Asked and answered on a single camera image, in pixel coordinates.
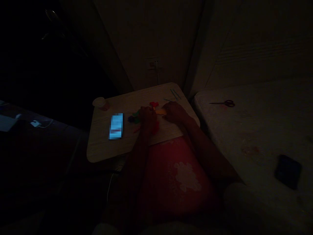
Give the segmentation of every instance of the wooden tabletop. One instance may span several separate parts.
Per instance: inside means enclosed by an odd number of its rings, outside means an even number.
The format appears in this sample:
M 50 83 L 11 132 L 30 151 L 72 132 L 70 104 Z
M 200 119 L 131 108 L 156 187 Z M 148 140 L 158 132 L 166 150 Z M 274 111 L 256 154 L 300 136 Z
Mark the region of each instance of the wooden tabletop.
M 133 132 L 139 127 L 140 123 L 130 123 L 127 121 L 128 117 L 137 112 L 141 106 L 150 106 L 150 102 L 158 102 L 159 106 L 156 107 L 156 110 L 158 110 L 168 102 L 164 98 L 176 101 L 170 89 L 174 89 L 179 94 L 182 99 L 178 99 L 177 102 L 184 107 L 187 113 L 200 126 L 197 115 L 176 83 L 167 83 L 108 98 L 106 100 L 111 106 L 108 111 L 94 108 L 87 147 L 87 159 L 95 163 L 130 152 L 139 134 L 139 132 Z M 123 137 L 119 140 L 109 140 L 111 116 L 115 113 L 124 113 Z M 160 122 L 160 129 L 156 135 L 152 136 L 150 145 L 183 135 L 175 124 L 164 120 L 162 115 L 158 115 L 157 119 Z

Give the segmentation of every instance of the scissors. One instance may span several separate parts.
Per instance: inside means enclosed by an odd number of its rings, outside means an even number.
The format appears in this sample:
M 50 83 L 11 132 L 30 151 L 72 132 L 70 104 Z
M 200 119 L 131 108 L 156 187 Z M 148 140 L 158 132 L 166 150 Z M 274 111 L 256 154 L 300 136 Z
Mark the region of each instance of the scissors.
M 226 101 L 223 102 L 223 103 L 210 103 L 210 104 L 224 104 L 224 105 L 226 105 L 227 107 L 233 107 L 233 106 L 235 106 L 234 101 L 232 101 L 232 100 L 226 100 Z

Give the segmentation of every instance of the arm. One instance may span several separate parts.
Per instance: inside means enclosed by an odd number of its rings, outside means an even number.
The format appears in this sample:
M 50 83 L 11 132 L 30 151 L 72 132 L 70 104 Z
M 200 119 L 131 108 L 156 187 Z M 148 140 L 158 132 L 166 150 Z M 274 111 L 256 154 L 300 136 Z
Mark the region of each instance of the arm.
M 197 159 L 204 171 L 215 185 L 224 192 L 233 182 L 241 182 L 235 169 L 219 152 L 214 143 L 202 132 L 196 121 L 190 117 L 177 102 L 169 102 L 163 106 L 167 111 L 164 118 L 170 122 L 183 126 L 196 151 Z
M 103 222 L 119 230 L 121 234 L 128 226 L 140 189 L 152 129 L 157 121 L 157 114 L 149 107 L 139 111 L 141 129 L 138 139 L 117 179 L 110 195 L 109 203 L 103 215 Z

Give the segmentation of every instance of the paper cup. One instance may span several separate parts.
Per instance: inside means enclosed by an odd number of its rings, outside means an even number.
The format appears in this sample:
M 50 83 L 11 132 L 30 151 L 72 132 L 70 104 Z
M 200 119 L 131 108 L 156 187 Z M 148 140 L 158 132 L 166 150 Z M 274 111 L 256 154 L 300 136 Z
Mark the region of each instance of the paper cup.
M 107 111 L 110 108 L 109 102 L 107 102 L 103 97 L 96 98 L 92 105 L 101 109 L 102 111 Z

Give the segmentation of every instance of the black phone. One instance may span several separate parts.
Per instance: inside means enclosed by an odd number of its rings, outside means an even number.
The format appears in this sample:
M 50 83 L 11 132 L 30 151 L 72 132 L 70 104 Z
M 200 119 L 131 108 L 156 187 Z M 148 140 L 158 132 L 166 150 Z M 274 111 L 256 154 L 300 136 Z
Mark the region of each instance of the black phone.
M 300 163 L 286 155 L 280 155 L 275 170 L 275 178 L 287 187 L 296 190 L 301 170 L 302 166 Z
M 123 137 L 123 120 L 124 115 L 122 113 L 114 114 L 111 117 L 109 140 L 121 139 Z

